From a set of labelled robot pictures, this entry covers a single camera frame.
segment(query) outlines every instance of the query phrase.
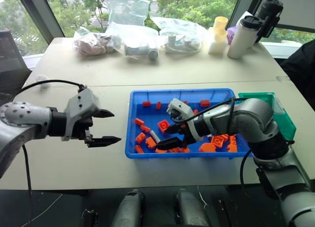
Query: gray robot arm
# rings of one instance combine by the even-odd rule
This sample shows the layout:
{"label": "gray robot arm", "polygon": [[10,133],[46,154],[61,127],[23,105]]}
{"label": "gray robot arm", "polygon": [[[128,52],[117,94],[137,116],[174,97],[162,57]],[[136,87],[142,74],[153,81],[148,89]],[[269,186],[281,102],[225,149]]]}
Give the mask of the gray robot arm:
{"label": "gray robot arm", "polygon": [[234,108],[224,104],[194,116],[188,105],[173,99],[167,112],[176,123],[165,133],[184,134],[184,140],[176,137],[163,140],[157,148],[185,147],[209,134],[241,133],[252,150],[258,166],[256,172],[266,193],[281,201],[287,225],[315,226],[315,193],[310,179],[280,133],[266,102],[251,98]]}
{"label": "gray robot arm", "polygon": [[113,136],[93,138],[90,134],[92,117],[111,116],[114,114],[100,109],[97,98],[87,88],[69,100],[64,112],[26,102],[4,104],[0,107],[0,178],[21,146],[33,139],[44,139],[46,136],[59,136],[62,141],[80,139],[88,147],[103,147],[120,141]]}

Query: clear plastic bag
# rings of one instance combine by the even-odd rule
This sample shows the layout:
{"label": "clear plastic bag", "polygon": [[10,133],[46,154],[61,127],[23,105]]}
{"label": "clear plastic bag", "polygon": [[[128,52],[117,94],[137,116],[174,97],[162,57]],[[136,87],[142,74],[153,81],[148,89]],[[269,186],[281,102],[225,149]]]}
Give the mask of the clear plastic bag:
{"label": "clear plastic bag", "polygon": [[149,12],[149,0],[105,0],[109,11],[108,24],[144,26]]}
{"label": "clear plastic bag", "polygon": [[75,31],[73,47],[82,56],[94,56],[111,53],[114,49],[108,46],[110,35],[90,32],[84,27]]}
{"label": "clear plastic bag", "polygon": [[123,25],[113,22],[108,27],[106,34],[112,36],[108,46],[125,56],[134,59],[147,57],[151,61],[158,58],[157,30],[145,26]]}
{"label": "clear plastic bag", "polygon": [[166,53],[196,53],[202,49],[203,41],[208,39],[208,31],[199,24],[181,19],[151,17],[161,29],[159,45]]}

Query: blue plastic tray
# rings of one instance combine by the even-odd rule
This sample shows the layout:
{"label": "blue plastic tray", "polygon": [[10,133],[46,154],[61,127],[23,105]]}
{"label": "blue plastic tray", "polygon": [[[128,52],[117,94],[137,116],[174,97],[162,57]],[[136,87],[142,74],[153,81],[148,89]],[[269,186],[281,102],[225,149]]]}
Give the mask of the blue plastic tray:
{"label": "blue plastic tray", "polygon": [[[160,90],[160,91],[133,91],[130,94],[130,105],[129,105],[129,116],[128,116],[128,127],[126,136],[126,148],[125,154],[129,158],[176,158],[176,157],[242,157],[248,151],[249,147],[247,142],[243,139],[242,135],[236,135],[236,142],[238,146],[238,152],[232,153],[227,152],[226,146],[229,144],[227,140],[223,147],[217,149],[217,152],[199,152],[198,149],[202,143],[210,142],[205,136],[203,141],[196,142],[195,144],[189,145],[190,153],[155,153],[155,149],[150,150],[145,142],[140,144],[143,149],[143,154],[138,154],[135,151],[136,136],[141,133],[140,127],[135,123],[135,118],[139,118],[145,122],[145,126],[152,129],[158,137],[163,140],[166,138],[177,136],[181,140],[183,135],[179,134],[162,134],[158,129],[158,122],[167,120],[169,124],[173,124],[170,116],[166,113],[166,108],[173,98],[177,98],[181,101],[188,101],[189,106],[194,110],[198,109],[201,111],[205,109],[200,107],[200,101],[209,99],[211,106],[215,105],[224,100],[228,100],[234,97],[234,93],[231,89],[193,89],[193,90]],[[150,107],[143,107],[143,101],[150,101]],[[161,110],[156,110],[156,104],[158,101],[162,102]]]}

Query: white cable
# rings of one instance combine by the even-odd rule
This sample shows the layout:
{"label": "white cable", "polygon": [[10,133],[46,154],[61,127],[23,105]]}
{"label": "white cable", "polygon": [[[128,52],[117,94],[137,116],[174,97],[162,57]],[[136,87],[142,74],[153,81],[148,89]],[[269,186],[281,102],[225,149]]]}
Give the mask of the white cable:
{"label": "white cable", "polygon": [[[59,200],[60,197],[62,197],[63,194],[60,194],[58,198],[56,198],[56,200],[54,200],[47,208],[46,210],[44,210],[42,213],[40,213],[38,216],[34,217],[31,222],[33,222],[34,220],[36,220],[37,218],[41,217],[43,214],[45,214],[54,204],[56,201]],[[29,222],[26,222],[24,225],[22,225],[21,227],[27,226],[29,224]]]}
{"label": "white cable", "polygon": [[201,195],[201,192],[200,192],[200,190],[199,190],[199,186],[198,186],[198,185],[197,185],[197,189],[198,189],[199,196],[200,196],[201,200],[202,200],[202,201],[203,201],[203,203],[205,204],[205,205],[203,206],[203,209],[205,209],[205,208],[206,208],[206,206],[208,205],[208,203],[206,203],[206,202],[205,202],[205,200],[203,199],[203,197],[202,197],[202,195]]}

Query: black chair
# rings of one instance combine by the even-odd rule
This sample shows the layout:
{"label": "black chair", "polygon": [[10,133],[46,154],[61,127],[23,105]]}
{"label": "black chair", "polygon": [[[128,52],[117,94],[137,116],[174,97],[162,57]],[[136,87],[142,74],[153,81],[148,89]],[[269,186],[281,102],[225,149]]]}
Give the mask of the black chair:
{"label": "black chair", "polygon": [[13,100],[30,73],[10,31],[0,31],[0,106]]}

